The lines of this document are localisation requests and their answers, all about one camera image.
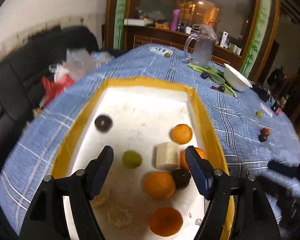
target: glass pitcher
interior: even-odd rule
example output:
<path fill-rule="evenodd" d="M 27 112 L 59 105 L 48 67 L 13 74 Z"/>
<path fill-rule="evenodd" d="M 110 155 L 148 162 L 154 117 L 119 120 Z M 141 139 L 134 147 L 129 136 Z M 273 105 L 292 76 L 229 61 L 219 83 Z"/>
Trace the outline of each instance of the glass pitcher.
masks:
<path fill-rule="evenodd" d="M 208 67 L 209 60 L 211 58 L 214 44 L 216 43 L 217 36 L 211 26 L 203 25 L 200 27 L 200 33 L 191 34 L 186 40 L 184 46 L 184 52 L 187 62 L 191 62 L 194 65 L 200 67 Z M 189 44 L 192 40 L 195 40 L 195 46 L 192 54 L 188 53 Z"/>

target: plaid tablecloth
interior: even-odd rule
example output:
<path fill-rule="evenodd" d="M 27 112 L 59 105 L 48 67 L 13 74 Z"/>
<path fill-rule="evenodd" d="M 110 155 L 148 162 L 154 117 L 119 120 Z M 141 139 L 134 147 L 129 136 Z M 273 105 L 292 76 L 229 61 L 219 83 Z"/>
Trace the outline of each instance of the plaid tablecloth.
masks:
<path fill-rule="evenodd" d="M 267 168 L 268 161 L 273 159 L 289 165 L 300 163 L 300 143 L 287 116 L 264 114 L 258 119 L 256 111 L 261 109 L 261 101 L 255 92 L 247 89 L 234 98 L 212 90 L 213 81 L 202 79 L 200 73 L 182 62 L 183 51 L 165 47 L 173 50 L 173 55 L 166 58 L 158 52 L 162 47 L 150 44 L 136 48 L 87 74 L 55 99 L 26 129 L 0 175 L 0 205 L 17 233 L 34 193 L 50 172 L 64 136 L 90 96 L 109 78 L 146 76 L 195 88 L 212 118 L 230 173 L 238 176 L 245 165 L 249 173 L 263 174 L 300 195 L 298 181 Z M 262 127 L 272 130 L 265 143 L 258 140 Z M 274 199 L 269 200 L 279 221 L 280 210 Z"/>

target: white bowl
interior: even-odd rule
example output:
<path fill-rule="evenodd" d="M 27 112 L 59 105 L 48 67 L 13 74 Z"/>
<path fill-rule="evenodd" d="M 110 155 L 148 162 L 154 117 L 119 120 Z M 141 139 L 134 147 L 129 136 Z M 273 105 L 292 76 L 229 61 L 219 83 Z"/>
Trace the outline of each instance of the white bowl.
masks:
<path fill-rule="evenodd" d="M 249 80 L 246 79 L 239 71 L 235 70 L 228 64 L 225 64 L 225 66 L 226 67 L 223 76 L 235 90 L 242 92 L 247 88 L 252 88 Z"/>

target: orange fruit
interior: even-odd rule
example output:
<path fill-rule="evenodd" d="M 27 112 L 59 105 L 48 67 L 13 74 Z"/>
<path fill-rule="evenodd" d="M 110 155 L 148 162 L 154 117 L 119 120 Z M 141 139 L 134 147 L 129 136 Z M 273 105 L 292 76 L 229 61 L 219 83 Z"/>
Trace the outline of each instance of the orange fruit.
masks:
<path fill-rule="evenodd" d="M 158 208 L 150 216 L 148 223 L 153 233 L 167 237 L 180 231 L 183 218 L 181 213 L 172 207 Z"/>
<path fill-rule="evenodd" d="M 192 130 L 186 124 L 178 124 L 171 131 L 171 139 L 172 141 L 178 144 L 186 144 L 190 142 L 192 138 Z"/>
<path fill-rule="evenodd" d="M 172 196 L 176 190 L 176 184 L 171 174 L 156 171 L 145 177 L 143 190 L 154 200 L 162 200 Z"/>
<path fill-rule="evenodd" d="M 195 147 L 195 149 L 197 150 L 197 153 L 199 154 L 199 156 L 202 159 L 207 159 L 207 156 L 202 149 L 197 148 L 197 147 Z M 189 171 L 189 167 L 186 163 L 186 150 L 184 150 L 180 153 L 180 166 Z"/>

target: purple bottle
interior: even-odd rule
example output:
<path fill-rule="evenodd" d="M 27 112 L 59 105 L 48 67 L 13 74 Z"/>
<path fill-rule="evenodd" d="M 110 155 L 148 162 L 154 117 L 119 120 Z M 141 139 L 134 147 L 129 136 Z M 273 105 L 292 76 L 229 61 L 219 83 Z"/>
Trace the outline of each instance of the purple bottle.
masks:
<path fill-rule="evenodd" d="M 178 27 L 180 9 L 173 10 L 173 20 L 170 25 L 170 30 L 176 31 Z"/>

